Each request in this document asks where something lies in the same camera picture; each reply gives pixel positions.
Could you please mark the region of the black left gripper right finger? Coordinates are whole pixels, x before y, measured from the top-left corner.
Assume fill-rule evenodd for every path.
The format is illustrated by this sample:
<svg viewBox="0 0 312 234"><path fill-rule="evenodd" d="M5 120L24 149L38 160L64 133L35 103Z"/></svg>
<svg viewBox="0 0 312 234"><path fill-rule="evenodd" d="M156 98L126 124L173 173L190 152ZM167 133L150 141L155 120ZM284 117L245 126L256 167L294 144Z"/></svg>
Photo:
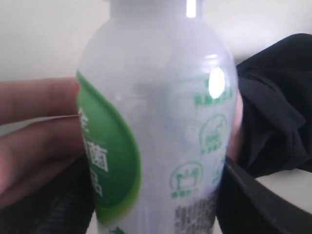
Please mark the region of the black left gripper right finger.
<svg viewBox="0 0 312 234"><path fill-rule="evenodd" d="M310 234L312 216L292 205L226 158L217 220L224 234Z"/></svg>

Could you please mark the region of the black sleeved forearm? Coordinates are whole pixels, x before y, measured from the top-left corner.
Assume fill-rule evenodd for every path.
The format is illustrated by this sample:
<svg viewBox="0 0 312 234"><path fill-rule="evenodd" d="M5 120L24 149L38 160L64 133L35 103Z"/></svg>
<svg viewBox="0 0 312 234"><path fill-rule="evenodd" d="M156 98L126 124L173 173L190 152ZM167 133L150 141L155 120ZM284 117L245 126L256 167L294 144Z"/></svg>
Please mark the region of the black sleeved forearm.
<svg viewBox="0 0 312 234"><path fill-rule="evenodd" d="M241 167L254 177L311 169L311 35L288 36L237 71L244 105Z"/></svg>

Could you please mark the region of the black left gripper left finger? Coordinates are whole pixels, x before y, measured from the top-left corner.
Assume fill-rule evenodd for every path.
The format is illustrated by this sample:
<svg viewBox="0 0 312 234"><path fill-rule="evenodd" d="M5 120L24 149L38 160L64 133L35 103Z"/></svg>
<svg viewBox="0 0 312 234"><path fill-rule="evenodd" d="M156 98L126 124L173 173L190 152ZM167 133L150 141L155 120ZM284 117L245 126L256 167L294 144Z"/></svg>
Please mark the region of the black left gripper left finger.
<svg viewBox="0 0 312 234"><path fill-rule="evenodd" d="M94 212L85 155L39 190L0 211L1 234L84 234Z"/></svg>

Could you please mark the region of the person's open bare hand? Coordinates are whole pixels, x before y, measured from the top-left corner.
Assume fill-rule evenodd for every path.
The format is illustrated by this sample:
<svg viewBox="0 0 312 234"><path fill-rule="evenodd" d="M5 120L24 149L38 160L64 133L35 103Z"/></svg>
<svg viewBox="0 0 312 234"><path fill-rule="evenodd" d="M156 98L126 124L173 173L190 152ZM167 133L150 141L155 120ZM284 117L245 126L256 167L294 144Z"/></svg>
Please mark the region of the person's open bare hand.
<svg viewBox="0 0 312 234"><path fill-rule="evenodd" d="M75 78L0 83L1 125L32 123L0 138L0 206L20 201L85 154Z"/></svg>

